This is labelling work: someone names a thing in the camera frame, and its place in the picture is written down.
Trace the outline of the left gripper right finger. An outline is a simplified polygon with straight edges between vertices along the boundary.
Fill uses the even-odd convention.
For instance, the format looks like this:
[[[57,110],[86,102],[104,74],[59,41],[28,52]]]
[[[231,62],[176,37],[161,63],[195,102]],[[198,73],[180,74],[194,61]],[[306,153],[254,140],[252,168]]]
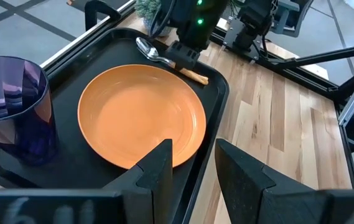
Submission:
[[[326,224],[324,195],[224,139],[215,163],[232,224]]]

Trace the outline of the purple faceted cup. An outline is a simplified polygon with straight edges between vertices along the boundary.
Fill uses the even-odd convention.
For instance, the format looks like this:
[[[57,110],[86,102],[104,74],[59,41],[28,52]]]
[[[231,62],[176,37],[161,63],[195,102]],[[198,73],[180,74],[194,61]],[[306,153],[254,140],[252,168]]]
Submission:
[[[49,78],[23,58],[0,56],[0,148],[30,166],[58,151]]]

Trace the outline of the black plastic tray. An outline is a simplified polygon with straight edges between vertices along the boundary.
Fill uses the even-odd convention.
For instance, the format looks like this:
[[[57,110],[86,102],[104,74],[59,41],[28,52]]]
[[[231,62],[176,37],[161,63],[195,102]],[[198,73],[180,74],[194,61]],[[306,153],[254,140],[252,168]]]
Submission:
[[[140,35],[134,29],[110,29],[84,38],[65,56],[49,64],[46,71],[60,152],[49,164],[30,167],[0,149],[0,186],[95,189],[123,173],[122,168],[106,162],[88,146],[78,127],[77,106],[84,87],[99,73],[118,65],[148,64],[136,47],[135,40]],[[194,70],[210,81],[203,86],[187,80],[202,102],[207,130],[196,155],[173,170],[170,224],[189,223],[229,94],[228,83],[220,72],[200,62]]]

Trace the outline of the black diagonal frame strut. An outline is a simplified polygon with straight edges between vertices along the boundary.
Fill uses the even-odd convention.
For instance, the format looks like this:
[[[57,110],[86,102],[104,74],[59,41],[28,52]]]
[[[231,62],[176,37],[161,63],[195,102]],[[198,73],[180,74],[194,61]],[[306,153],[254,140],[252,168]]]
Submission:
[[[354,47],[334,50],[331,52],[311,55],[308,57],[277,60],[274,63],[276,66],[281,68],[296,68],[304,65],[312,65],[316,63],[329,62],[333,60],[340,60],[343,58],[350,58],[350,57],[354,57]]]

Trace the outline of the green plant in patterned pot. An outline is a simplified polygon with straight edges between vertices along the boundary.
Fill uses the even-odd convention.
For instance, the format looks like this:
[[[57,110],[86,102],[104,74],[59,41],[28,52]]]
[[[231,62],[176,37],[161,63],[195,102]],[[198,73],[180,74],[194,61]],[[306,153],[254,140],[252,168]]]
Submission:
[[[156,12],[161,6],[161,0],[136,0],[135,10],[138,17],[143,18],[144,27],[149,33],[152,22],[155,18]],[[156,20],[153,32],[159,30],[161,22],[164,20],[163,16],[159,16]],[[162,31],[159,33],[158,37],[167,37],[172,31],[172,28],[165,26]]]

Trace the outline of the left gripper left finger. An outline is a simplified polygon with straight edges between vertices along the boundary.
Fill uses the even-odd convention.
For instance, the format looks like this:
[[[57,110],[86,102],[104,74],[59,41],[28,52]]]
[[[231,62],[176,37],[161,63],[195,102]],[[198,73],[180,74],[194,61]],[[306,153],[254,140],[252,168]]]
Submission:
[[[172,198],[172,140],[163,140],[103,188],[119,193],[108,224],[168,224]]]

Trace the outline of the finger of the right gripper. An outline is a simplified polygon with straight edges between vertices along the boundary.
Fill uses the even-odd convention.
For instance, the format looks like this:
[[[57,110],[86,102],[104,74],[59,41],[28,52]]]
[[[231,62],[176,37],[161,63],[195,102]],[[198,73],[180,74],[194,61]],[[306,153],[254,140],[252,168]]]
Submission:
[[[165,55],[168,59],[175,62],[178,67],[193,70],[200,53],[179,41],[173,41],[168,46]]]

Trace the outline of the orange plate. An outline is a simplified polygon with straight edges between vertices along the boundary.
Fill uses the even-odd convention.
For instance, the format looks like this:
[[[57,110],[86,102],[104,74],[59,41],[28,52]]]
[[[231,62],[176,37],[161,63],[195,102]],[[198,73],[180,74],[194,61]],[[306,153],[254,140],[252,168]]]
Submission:
[[[78,124],[106,161],[130,169],[163,140],[172,165],[189,160],[205,137],[204,107],[183,79],[150,65],[122,65],[97,75],[82,91]]]

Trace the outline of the grey office chair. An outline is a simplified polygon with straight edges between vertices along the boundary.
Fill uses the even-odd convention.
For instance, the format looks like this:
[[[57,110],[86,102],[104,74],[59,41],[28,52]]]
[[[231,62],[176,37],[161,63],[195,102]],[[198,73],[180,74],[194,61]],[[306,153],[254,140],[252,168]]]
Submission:
[[[275,34],[298,37],[300,27],[314,0],[278,0],[270,31]]]

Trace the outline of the spoon with orange handle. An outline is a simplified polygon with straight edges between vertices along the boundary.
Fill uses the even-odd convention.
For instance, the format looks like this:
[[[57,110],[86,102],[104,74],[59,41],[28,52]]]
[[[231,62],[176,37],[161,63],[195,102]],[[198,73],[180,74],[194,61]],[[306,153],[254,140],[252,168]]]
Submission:
[[[142,37],[137,37],[136,38],[136,45],[139,49],[139,51],[149,60],[153,62],[161,62],[169,66],[170,68],[173,68],[176,71],[179,71],[180,73],[184,74],[186,77],[191,78],[192,80],[199,82],[203,85],[207,85],[209,83],[208,78],[202,75],[199,75],[191,70],[187,70],[186,68],[178,68],[176,66],[176,63],[165,58],[161,57],[157,51],[157,49],[149,43],[146,39]]]

